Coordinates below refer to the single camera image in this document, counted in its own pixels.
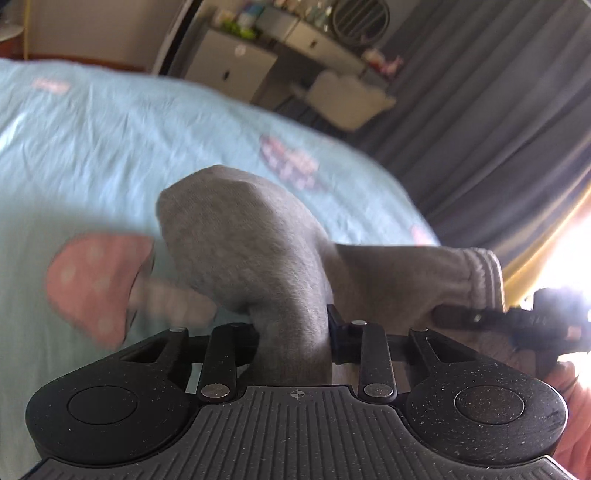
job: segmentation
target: gray fabric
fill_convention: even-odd
[[[591,11],[582,0],[422,0],[384,45],[406,66],[396,106],[344,136],[301,105],[281,113],[369,154],[443,245],[507,265],[591,181]]]
[[[162,192],[157,213],[182,279],[223,307],[248,312],[261,335],[243,382],[329,384],[327,303],[346,321],[371,319],[399,334],[428,326],[440,303],[503,306],[490,252],[334,244],[296,197],[232,168],[176,183]],[[514,354],[497,336],[446,334],[502,361]],[[350,371],[339,375],[346,381]]]

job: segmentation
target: curtain fold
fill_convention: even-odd
[[[582,0],[424,0],[388,42],[394,109],[347,141],[408,190],[441,242],[507,265],[591,180]]]

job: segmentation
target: beige wall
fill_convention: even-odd
[[[31,53],[112,61],[149,70],[180,2],[32,0]],[[11,8],[14,12],[18,5]]]

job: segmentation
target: bed sheet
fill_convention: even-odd
[[[214,164],[283,185],[335,241],[436,243],[385,170],[291,121],[178,80],[0,60],[0,478],[37,461],[24,423],[33,393],[107,354],[50,309],[52,257],[83,232],[145,233],[156,272],[174,279],[156,199]],[[136,321],[127,342],[164,328]]]

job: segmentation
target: drawer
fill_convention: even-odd
[[[365,69],[359,57],[305,22],[296,25],[285,44],[338,73],[359,75]]]
[[[250,102],[276,59],[239,38],[209,30],[184,78]]]

